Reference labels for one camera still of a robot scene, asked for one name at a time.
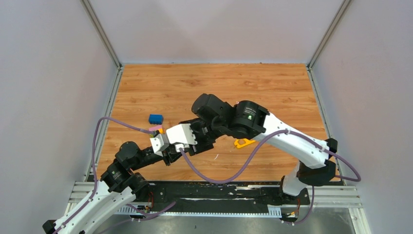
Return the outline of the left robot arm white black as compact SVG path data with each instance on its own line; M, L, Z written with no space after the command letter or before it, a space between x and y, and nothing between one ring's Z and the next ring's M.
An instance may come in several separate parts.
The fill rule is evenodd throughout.
M152 147L140 149L133 141L123 143L94 188L68 214L47 220L42 226L45 233L92 234L124 205L148 198L149 183L138 169L159 161L170 165L180 157L174 146L157 155Z

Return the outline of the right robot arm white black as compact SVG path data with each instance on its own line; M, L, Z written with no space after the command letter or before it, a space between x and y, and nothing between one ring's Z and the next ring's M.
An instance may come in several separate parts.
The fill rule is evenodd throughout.
M338 142L308 136L289 126L259 104L242 100L235 105L213 94L200 95L192 105L194 119L181 123L194 135L195 145L186 150L191 156L213 148L216 139L229 136L274 146L298 160L292 172L281 179L278 197L291 203L306 186L323 186L336 175L336 164L330 159Z

